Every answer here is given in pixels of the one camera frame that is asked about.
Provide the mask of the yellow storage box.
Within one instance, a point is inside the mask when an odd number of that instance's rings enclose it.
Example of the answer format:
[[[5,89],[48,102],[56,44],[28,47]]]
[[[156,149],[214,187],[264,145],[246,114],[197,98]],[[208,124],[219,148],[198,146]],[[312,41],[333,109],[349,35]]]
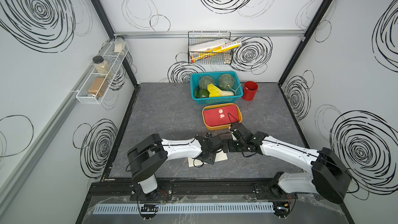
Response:
[[[234,103],[224,103],[224,104],[210,105],[210,106],[204,107],[204,108],[202,109],[202,118],[203,118],[203,122],[204,122],[203,110],[208,109],[208,108],[216,108],[216,107],[219,107],[219,106],[232,105],[232,104],[234,104]],[[240,121],[239,123],[241,123],[242,120],[243,120],[243,117],[242,117],[242,114],[241,114],[241,111],[240,111],[239,107],[238,107],[238,111],[239,111],[240,116],[241,116],[241,121]],[[231,124],[221,125],[221,126],[218,126],[218,127],[209,127],[208,125],[205,124],[205,127],[206,127],[208,130],[210,130],[210,131],[216,131],[216,130],[227,129],[227,128],[230,127],[230,125],[231,125]]]

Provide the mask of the red envelope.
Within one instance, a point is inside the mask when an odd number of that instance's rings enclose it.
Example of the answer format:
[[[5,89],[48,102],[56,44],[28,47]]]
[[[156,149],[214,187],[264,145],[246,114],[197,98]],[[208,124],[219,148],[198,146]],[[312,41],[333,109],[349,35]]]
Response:
[[[235,104],[205,109],[203,110],[203,117],[205,124],[209,127],[218,127],[241,121],[238,107]]]

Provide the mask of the white envelope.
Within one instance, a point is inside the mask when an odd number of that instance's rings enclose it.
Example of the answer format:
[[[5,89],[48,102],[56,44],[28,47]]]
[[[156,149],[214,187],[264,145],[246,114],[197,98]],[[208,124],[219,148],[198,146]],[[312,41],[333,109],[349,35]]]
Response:
[[[221,151],[221,152],[217,153],[215,162],[227,160],[228,159],[227,152],[228,151]],[[206,164],[206,163],[199,161],[199,160],[195,160],[195,158],[188,158],[188,166],[189,167],[201,168],[204,164]]]

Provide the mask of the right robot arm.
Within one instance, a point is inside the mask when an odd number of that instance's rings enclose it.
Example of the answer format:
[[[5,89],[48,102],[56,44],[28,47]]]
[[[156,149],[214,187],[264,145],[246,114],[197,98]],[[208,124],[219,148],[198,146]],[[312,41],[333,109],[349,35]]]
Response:
[[[280,141],[266,133],[252,133],[242,123],[232,123],[230,132],[249,152],[275,157],[303,170],[302,173],[281,173],[274,178],[285,193],[312,193],[326,200],[344,202],[352,175],[341,159],[329,148],[321,150],[299,147]]]

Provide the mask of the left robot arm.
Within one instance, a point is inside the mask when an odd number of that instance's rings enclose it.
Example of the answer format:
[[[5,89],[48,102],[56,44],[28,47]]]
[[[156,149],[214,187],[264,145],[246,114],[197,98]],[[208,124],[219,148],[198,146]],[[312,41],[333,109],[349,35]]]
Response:
[[[227,140],[220,135],[196,135],[189,140],[162,139],[152,134],[127,152],[126,171],[131,173],[132,182],[146,195],[158,192],[156,171],[167,161],[191,158],[203,163],[214,164],[216,155],[227,151]]]

